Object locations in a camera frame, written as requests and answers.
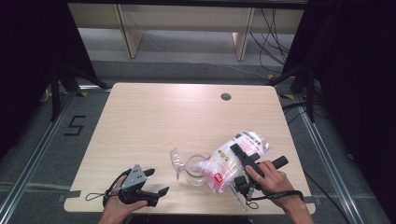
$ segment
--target plastic bag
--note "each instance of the plastic bag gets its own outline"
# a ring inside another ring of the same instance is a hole
[[[238,177],[244,169],[238,157],[235,156],[230,146],[238,144],[248,156],[258,153],[264,155],[269,149],[269,144],[262,136],[253,131],[237,134],[233,139],[215,150],[206,161],[201,161],[199,166],[204,172],[208,185],[215,192],[222,193],[227,185]]]

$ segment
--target wooden table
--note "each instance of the wooden table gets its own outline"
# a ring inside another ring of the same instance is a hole
[[[231,100],[221,99],[223,93]],[[284,155],[281,168],[291,184],[311,196],[276,91],[268,86],[118,83],[114,85],[71,188],[79,198],[68,198],[69,212],[101,212],[102,198],[86,202],[91,192],[103,193],[128,168],[154,168],[145,191],[170,187],[156,207],[144,214],[265,215],[283,214],[269,200],[245,212],[231,189],[214,193],[209,186],[193,187],[184,176],[177,181],[169,152],[178,148],[183,158],[210,155],[237,133],[247,129],[264,136],[272,148],[261,158]],[[255,191],[255,196],[262,194]],[[315,205],[308,204],[310,213]]]

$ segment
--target red label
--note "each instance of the red label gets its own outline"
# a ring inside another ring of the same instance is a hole
[[[216,180],[217,180],[219,183],[222,182],[221,174],[219,174],[219,173],[215,174],[215,178],[216,178]]]

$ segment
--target hand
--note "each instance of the hand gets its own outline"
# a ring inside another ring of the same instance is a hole
[[[247,173],[262,186],[262,192],[264,194],[294,190],[286,174],[278,171],[270,161],[260,162],[258,167],[264,173],[265,177],[259,175],[251,166],[247,166],[246,170]],[[288,197],[284,197],[280,199],[274,199],[272,202],[283,208],[285,205],[284,203],[287,200]]]
[[[294,190],[286,174],[278,171],[270,161],[260,162],[258,167],[265,177],[259,175],[251,166],[246,166],[246,171],[262,186],[262,193]],[[285,211],[292,223],[314,223],[305,203],[298,195],[290,195],[271,201]]]
[[[126,178],[126,175],[120,178],[117,182],[116,187],[120,187],[121,183]],[[144,206],[148,202],[140,201],[132,204],[125,204],[120,201],[117,192],[110,194],[105,206],[105,210],[102,213],[102,217],[99,220],[100,224],[118,224],[127,218],[133,211],[136,211]]]

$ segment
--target black strap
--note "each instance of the black strap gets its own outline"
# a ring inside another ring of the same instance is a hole
[[[281,192],[275,192],[275,193],[268,193],[267,195],[259,198],[252,198],[251,201],[258,201],[258,200],[263,200],[263,199],[280,199],[283,197],[287,197],[290,195],[298,195],[301,199],[301,201],[304,201],[304,195],[299,191],[299,190],[288,190],[288,191],[281,191]]]

